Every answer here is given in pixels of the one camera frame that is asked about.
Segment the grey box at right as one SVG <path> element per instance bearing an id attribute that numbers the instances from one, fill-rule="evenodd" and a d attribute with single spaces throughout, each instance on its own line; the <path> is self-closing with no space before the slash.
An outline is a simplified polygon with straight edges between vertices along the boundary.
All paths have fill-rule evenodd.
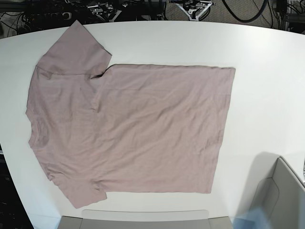
<path id="1" fill-rule="evenodd" d="M 277 159 L 272 176 L 258 184 L 249 220 L 254 229 L 305 227 L 305 184 L 282 157 Z"/>

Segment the blue cloth in box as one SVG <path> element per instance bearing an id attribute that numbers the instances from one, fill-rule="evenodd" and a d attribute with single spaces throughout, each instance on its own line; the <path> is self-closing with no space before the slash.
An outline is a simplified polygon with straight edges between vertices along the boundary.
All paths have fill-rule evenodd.
<path id="1" fill-rule="evenodd" d="M 233 219 L 234 229 L 271 229 L 266 214 L 255 208 Z"/>

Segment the pink T-shirt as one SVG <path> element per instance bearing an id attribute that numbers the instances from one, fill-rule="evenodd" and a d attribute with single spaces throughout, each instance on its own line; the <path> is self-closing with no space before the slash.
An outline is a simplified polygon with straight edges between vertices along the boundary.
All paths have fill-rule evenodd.
<path id="1" fill-rule="evenodd" d="M 29 145 L 75 208 L 108 192 L 212 190 L 235 68 L 110 65 L 78 21 L 38 61 Z"/>

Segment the grey box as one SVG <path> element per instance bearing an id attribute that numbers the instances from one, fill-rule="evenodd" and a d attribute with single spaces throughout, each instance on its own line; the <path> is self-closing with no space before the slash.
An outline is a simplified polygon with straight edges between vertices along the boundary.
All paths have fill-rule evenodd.
<path id="1" fill-rule="evenodd" d="M 207 210 L 122 212 L 88 210 L 80 218 L 63 216 L 60 229 L 232 229 L 229 217 L 209 218 Z"/>
<path id="2" fill-rule="evenodd" d="M 254 229 L 305 227 L 305 184 L 282 157 L 277 159 L 272 176 L 258 184 L 249 220 Z"/>

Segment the white triangular bracket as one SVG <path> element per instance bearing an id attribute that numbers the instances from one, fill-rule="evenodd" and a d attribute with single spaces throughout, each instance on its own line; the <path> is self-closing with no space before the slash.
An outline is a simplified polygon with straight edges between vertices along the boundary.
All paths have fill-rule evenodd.
<path id="1" fill-rule="evenodd" d="M 182 0 L 175 3 L 188 17 L 189 21 L 202 21 L 214 5 L 212 0 Z"/>

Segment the grey box at bottom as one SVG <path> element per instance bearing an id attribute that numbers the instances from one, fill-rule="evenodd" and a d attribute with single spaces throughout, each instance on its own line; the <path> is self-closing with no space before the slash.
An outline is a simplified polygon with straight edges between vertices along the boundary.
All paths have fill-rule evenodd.
<path id="1" fill-rule="evenodd" d="M 229 217 L 209 218 L 207 210 L 122 212 L 88 210 L 80 218 L 63 216 L 60 229 L 232 229 Z"/>

